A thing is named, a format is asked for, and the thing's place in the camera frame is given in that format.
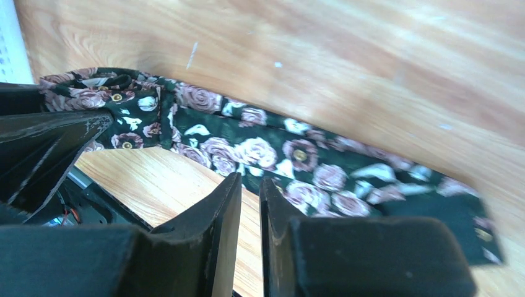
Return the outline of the white perforated plastic basket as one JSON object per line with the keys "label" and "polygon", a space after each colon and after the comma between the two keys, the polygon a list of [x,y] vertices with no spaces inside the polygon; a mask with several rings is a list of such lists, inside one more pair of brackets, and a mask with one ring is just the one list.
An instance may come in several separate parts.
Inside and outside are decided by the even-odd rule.
{"label": "white perforated plastic basket", "polygon": [[34,84],[13,0],[1,0],[1,82]]}

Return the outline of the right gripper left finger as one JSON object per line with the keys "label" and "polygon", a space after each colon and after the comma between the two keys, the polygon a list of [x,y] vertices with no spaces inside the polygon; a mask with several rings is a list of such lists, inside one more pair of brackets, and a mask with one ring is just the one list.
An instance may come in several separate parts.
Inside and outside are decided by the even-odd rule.
{"label": "right gripper left finger", "polygon": [[146,231],[136,225],[1,228],[2,296],[231,296],[241,176]]}

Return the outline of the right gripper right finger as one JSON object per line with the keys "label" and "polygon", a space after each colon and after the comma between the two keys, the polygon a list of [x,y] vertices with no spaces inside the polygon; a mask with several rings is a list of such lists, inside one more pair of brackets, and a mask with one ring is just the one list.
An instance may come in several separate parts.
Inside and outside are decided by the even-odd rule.
{"label": "right gripper right finger", "polygon": [[430,217],[307,217],[259,188],[265,296],[475,296],[452,232]]}

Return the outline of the black pink rose tie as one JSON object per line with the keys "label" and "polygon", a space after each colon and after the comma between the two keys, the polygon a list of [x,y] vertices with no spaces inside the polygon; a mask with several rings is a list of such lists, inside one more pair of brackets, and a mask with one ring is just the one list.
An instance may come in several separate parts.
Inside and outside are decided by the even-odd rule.
{"label": "black pink rose tie", "polygon": [[380,148],[146,72],[91,67],[39,81],[47,111],[107,110],[89,152],[160,147],[258,193],[271,179],[312,217],[425,216],[442,221],[472,265],[503,263],[475,189]]}

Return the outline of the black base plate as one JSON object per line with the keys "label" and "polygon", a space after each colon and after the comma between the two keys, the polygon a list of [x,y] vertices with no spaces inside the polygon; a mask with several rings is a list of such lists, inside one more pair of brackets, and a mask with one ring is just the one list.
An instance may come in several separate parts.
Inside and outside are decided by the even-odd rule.
{"label": "black base plate", "polygon": [[35,213],[25,213],[1,204],[1,225],[106,225],[132,224],[147,231],[147,223],[129,207],[73,167],[44,208]]}

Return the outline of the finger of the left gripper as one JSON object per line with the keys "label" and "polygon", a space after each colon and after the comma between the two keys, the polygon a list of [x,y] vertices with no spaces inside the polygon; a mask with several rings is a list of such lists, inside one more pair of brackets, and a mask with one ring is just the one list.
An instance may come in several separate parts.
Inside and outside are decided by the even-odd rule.
{"label": "finger of the left gripper", "polygon": [[106,111],[1,116],[1,203],[33,213],[86,146],[113,123]]}
{"label": "finger of the left gripper", "polygon": [[37,85],[1,82],[1,116],[44,112]]}

